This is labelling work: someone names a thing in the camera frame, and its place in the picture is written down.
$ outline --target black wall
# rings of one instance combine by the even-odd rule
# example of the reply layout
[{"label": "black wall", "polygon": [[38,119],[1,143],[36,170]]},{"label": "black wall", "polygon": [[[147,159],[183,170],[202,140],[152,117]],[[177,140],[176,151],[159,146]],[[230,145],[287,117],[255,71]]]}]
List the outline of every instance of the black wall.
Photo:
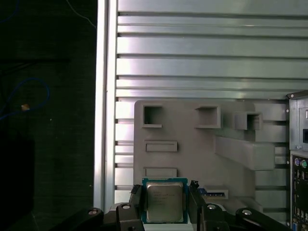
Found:
[{"label": "black wall", "polygon": [[[0,21],[14,11],[15,3],[1,1]],[[97,24],[95,0],[70,3]],[[4,97],[29,77],[41,78],[50,87],[50,100],[42,109],[0,121],[1,129],[16,129],[35,143],[32,214],[40,231],[92,206],[96,29],[65,0],[20,0],[18,13],[0,24],[0,60],[63,58],[70,61],[39,63],[1,78]],[[12,65],[0,62],[0,70]],[[24,103],[35,106],[44,97],[44,87],[29,82],[10,101],[9,110],[20,110]],[[19,184],[16,177],[10,180]],[[32,214],[12,230],[36,230]]]}]

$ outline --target horizontal groove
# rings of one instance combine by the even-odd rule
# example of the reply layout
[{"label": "horizontal groove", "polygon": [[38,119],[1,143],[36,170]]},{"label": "horizontal groove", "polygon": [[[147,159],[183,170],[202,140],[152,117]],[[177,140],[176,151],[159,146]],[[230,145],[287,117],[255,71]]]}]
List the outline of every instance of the horizontal groove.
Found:
[{"label": "horizontal groove", "polygon": [[[264,82],[264,81],[277,81],[276,78],[257,78],[257,77],[252,77],[252,78],[245,78],[245,77],[207,77],[207,76],[166,76],[166,75],[118,75],[117,79],[119,80],[161,80],[161,81],[209,81],[209,80],[215,80],[215,81],[259,81],[259,82]],[[302,78],[283,78],[279,79],[280,83],[289,83],[290,81],[294,82],[301,82],[301,83],[308,83],[308,79],[302,79]],[[247,99],[247,102],[252,102],[252,103],[266,103],[268,100],[254,100],[254,99]],[[276,101],[280,102],[281,104],[285,104],[287,100],[270,100],[270,101]]]},{"label": "horizontal groove", "polygon": [[296,39],[296,40],[307,40],[308,36],[278,36],[278,35],[245,35],[245,34],[210,34],[210,33],[166,33],[166,32],[119,32],[118,37],[170,37],[170,38],[245,38],[245,39],[273,39],[273,40],[289,40],[289,39]]},{"label": "horizontal groove", "polygon": [[263,15],[263,14],[231,14],[231,13],[190,13],[190,12],[127,12],[119,11],[119,16],[170,16],[170,17],[202,17],[202,18],[233,18],[233,19],[293,19],[308,20],[308,16],[298,15]]},{"label": "horizontal groove", "polygon": [[299,60],[306,61],[304,57],[278,57],[278,56],[233,56],[233,55],[190,55],[190,54],[118,54],[119,59],[196,59],[196,60],[219,60],[219,59],[233,59],[233,60]]},{"label": "horizontal groove", "polygon": [[289,213],[288,208],[263,208],[263,213]]},{"label": "horizontal groove", "polygon": [[133,124],[134,119],[117,119],[117,121],[115,123],[118,123],[118,124]]},{"label": "horizontal groove", "polygon": [[257,186],[256,191],[287,191],[287,186]]},{"label": "horizontal groove", "polygon": [[269,120],[263,120],[264,124],[272,124],[272,125],[289,125],[288,121],[269,121]]},{"label": "horizontal groove", "polygon": [[121,186],[121,185],[117,185],[115,187],[115,190],[132,190],[133,186]]},{"label": "horizontal groove", "polygon": [[134,165],[133,164],[115,164],[115,167],[120,167],[120,168],[133,168]]},{"label": "horizontal groove", "polygon": [[118,141],[116,144],[118,146],[134,146],[133,142],[127,142],[127,141]]},{"label": "horizontal groove", "polygon": [[287,164],[275,165],[275,169],[289,169]]}]

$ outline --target aluminum panel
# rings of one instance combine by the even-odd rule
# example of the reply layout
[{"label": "aluminum panel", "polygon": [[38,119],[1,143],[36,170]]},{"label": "aluminum panel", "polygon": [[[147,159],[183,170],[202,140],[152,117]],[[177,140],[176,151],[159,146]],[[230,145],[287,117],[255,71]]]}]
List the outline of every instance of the aluminum panel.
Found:
[{"label": "aluminum panel", "polygon": [[116,94],[116,25],[117,25],[117,1],[106,1],[105,4],[108,6],[108,38],[107,44],[104,46],[108,47],[107,54],[107,89],[106,89],[106,139],[104,150],[105,153],[105,179],[101,179],[105,182],[104,192],[104,212],[108,212],[113,201],[115,200],[115,94]]},{"label": "aluminum panel", "polygon": [[116,167],[115,168],[115,186],[132,186],[133,183],[133,169]]},{"label": "aluminum panel", "polygon": [[307,40],[255,38],[136,38],[117,39],[118,54],[179,54],[247,57],[308,57]]},{"label": "aluminum panel", "polygon": [[287,147],[275,147],[276,155],[288,155],[289,149]]},{"label": "aluminum panel", "polygon": [[214,98],[214,99],[285,99],[288,91],[243,91],[243,90],[135,90],[117,89],[117,97],[130,98]]},{"label": "aluminum panel", "polygon": [[[292,91],[290,89],[308,89],[308,81],[305,80],[280,80],[276,79],[246,79],[246,78],[195,78],[189,77],[187,79],[176,79],[172,77],[158,78],[142,78],[127,79],[122,78],[116,81],[118,89],[190,89],[190,90],[284,90]],[[118,116],[123,111],[127,115],[133,116],[133,106],[121,105],[116,110]],[[285,120],[285,104],[275,104],[275,108],[271,108],[272,104],[258,104],[256,107],[260,108],[269,120],[284,121]]]},{"label": "aluminum panel", "polygon": [[286,223],[287,220],[287,213],[264,213],[266,216],[269,216],[270,218],[273,218],[277,221],[280,221],[281,223]]},{"label": "aluminum panel", "polygon": [[117,60],[117,75],[241,78],[307,78],[306,60],[141,59]]},{"label": "aluminum panel", "polygon": [[255,195],[264,208],[287,208],[287,191],[256,191]]},{"label": "aluminum panel", "polygon": [[255,103],[255,109],[256,112],[262,113],[263,120],[285,121],[287,119],[286,105],[282,103]]},{"label": "aluminum panel", "polygon": [[116,164],[132,164],[134,161],[133,155],[116,155],[115,163]]},{"label": "aluminum panel", "polygon": [[134,102],[116,102],[115,118],[116,119],[133,119],[134,118]]},{"label": "aluminum panel", "polygon": [[256,130],[257,142],[285,143],[289,141],[287,126],[264,124],[262,130]]},{"label": "aluminum panel", "polygon": [[116,124],[115,125],[115,140],[116,141],[133,141],[134,140],[134,125],[133,124]]},{"label": "aluminum panel", "polygon": [[115,190],[115,204],[129,202],[130,190]]},{"label": "aluminum panel", "polygon": [[256,171],[255,181],[257,186],[286,186],[288,171],[275,169],[273,171]]},{"label": "aluminum panel", "polygon": [[158,12],[158,13],[206,13],[206,14],[244,14],[244,15],[302,15],[306,16],[308,5],[305,0],[296,4],[289,0],[119,0],[120,12]]},{"label": "aluminum panel", "polygon": [[289,158],[285,155],[276,155],[275,164],[276,165],[286,165]]},{"label": "aluminum panel", "polygon": [[107,15],[108,8],[105,1],[98,3],[97,17],[97,57],[96,62],[96,86],[95,86],[95,141],[94,141],[94,189],[93,189],[93,206],[103,209],[104,207],[104,162],[105,162],[105,110],[106,110],[106,79],[107,70]]},{"label": "aluminum panel", "polygon": [[133,154],[134,153],[134,147],[133,146],[119,146],[117,145],[115,147],[115,154]]}]

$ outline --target rear i/o panel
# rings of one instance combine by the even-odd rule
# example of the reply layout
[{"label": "rear i/o panel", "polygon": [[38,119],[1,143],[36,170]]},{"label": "rear i/o panel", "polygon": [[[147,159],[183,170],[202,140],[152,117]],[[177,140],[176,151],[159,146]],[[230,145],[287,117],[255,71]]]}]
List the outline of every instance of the rear i/o panel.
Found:
[{"label": "rear i/o panel", "polygon": [[308,153],[291,152],[291,219],[294,231],[308,231]]}]

